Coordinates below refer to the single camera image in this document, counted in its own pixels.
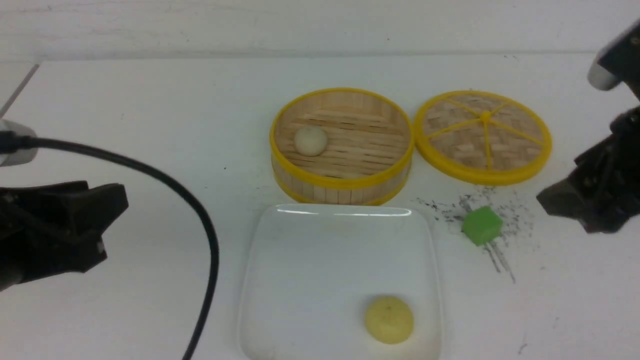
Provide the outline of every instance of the square plate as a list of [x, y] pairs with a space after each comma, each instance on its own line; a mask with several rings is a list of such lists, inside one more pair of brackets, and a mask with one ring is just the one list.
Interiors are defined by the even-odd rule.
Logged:
[[[382, 295], [413, 311], [413, 334], [400, 344], [382, 344], [364, 326], [367, 305]], [[238, 319], [239, 346], [251, 360], [439, 359], [444, 330], [427, 222], [375, 206], [267, 209]]]

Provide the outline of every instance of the white dumpling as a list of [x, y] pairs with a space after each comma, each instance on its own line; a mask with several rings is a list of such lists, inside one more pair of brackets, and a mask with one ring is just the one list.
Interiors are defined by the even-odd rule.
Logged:
[[317, 126], [305, 126], [296, 132], [293, 145], [301, 155], [318, 156], [326, 148], [327, 137], [324, 130]]

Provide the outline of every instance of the green cube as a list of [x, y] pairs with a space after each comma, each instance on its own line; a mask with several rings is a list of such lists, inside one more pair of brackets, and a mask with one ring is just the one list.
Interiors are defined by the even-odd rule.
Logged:
[[502, 219], [488, 206], [471, 211], [462, 223], [462, 231], [477, 246], [500, 236]]

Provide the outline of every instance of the white table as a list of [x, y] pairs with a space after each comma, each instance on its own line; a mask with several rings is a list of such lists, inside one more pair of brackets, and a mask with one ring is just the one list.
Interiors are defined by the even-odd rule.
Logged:
[[[449, 359], [637, 359], [640, 349], [640, 220], [615, 235], [584, 234], [546, 216], [535, 200], [609, 134], [634, 106], [619, 88], [586, 82], [590, 54], [263, 58], [44, 63], [7, 118], [41, 136], [77, 140], [151, 163], [191, 189], [220, 237], [219, 285], [197, 359], [243, 359], [236, 315], [253, 228], [272, 204], [290, 202], [269, 165], [276, 112], [305, 92], [333, 86], [386, 95], [410, 115], [449, 90], [510, 96], [546, 120], [555, 138], [547, 166], [515, 186], [453, 180], [418, 154], [406, 188], [388, 205], [419, 210], [432, 226], [441, 269]], [[88, 179], [126, 185], [130, 208], [104, 235], [109, 259], [0, 294], [7, 359], [178, 359], [191, 336], [209, 256], [198, 219], [149, 178], [88, 158], [42, 151], [2, 169], [0, 186]], [[446, 215], [461, 195], [502, 206], [510, 264], [497, 272]], [[435, 201], [437, 210], [425, 202]]]

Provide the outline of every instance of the bamboo steamer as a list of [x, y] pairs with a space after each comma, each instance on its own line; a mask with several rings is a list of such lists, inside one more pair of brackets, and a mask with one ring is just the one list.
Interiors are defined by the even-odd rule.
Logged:
[[[328, 145], [318, 156], [294, 148], [297, 130], [319, 126]], [[391, 100], [365, 90], [332, 88], [293, 100], [269, 134], [278, 185], [299, 202], [379, 205], [404, 186], [411, 167], [413, 129]]]
[[551, 134], [533, 111], [488, 92], [436, 96], [420, 108], [414, 127], [416, 146], [429, 163], [474, 184], [525, 181], [551, 154]]

